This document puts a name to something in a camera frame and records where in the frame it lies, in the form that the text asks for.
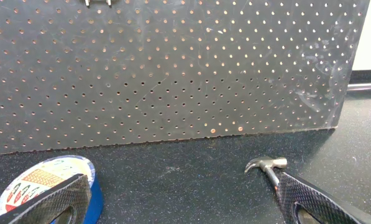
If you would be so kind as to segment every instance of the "speckled countertop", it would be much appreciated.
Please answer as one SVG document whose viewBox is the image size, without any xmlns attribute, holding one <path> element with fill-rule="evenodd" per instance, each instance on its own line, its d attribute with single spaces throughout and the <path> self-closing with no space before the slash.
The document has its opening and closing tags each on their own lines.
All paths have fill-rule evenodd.
<svg viewBox="0 0 371 224">
<path fill-rule="evenodd" d="M 371 94 L 348 95 L 336 130 L 261 134 L 0 156 L 0 194 L 50 157 L 96 166 L 99 223 L 284 223 L 258 156 L 285 156 L 288 171 L 371 214 Z"/>
</svg>

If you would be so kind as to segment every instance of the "roll of blue painter's tape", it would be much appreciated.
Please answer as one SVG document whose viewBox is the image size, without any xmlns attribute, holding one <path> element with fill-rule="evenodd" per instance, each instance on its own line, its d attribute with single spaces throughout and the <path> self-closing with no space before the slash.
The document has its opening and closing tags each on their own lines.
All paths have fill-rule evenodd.
<svg viewBox="0 0 371 224">
<path fill-rule="evenodd" d="M 37 197 L 75 174 L 85 174 L 88 177 L 91 199 L 84 224 L 95 224 L 103 210 L 103 193 L 93 163 L 82 156 L 54 157 L 23 172 L 0 196 L 0 215 Z"/>
</svg>

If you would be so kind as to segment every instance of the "pegboard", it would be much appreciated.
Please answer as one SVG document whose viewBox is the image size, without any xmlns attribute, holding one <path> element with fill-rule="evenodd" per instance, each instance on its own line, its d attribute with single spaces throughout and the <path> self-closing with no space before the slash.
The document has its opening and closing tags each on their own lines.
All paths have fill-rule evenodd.
<svg viewBox="0 0 371 224">
<path fill-rule="evenodd" d="M 0 153 L 337 126 L 369 0 L 0 0 Z"/>
</svg>

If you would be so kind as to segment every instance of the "metal hammer head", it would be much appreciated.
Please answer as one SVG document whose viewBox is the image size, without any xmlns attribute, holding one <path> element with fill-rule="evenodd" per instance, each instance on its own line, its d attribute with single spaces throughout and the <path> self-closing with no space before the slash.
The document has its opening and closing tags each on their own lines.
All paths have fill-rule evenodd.
<svg viewBox="0 0 371 224">
<path fill-rule="evenodd" d="M 246 170 L 249 171 L 249 169 L 254 167 L 260 167 L 264 172 L 266 172 L 267 168 L 286 168 L 287 165 L 287 159 L 284 157 L 278 157 L 276 159 L 272 159 L 271 157 L 265 156 L 265 157 L 259 157 L 256 159 L 252 159 L 247 165 Z"/>
</svg>

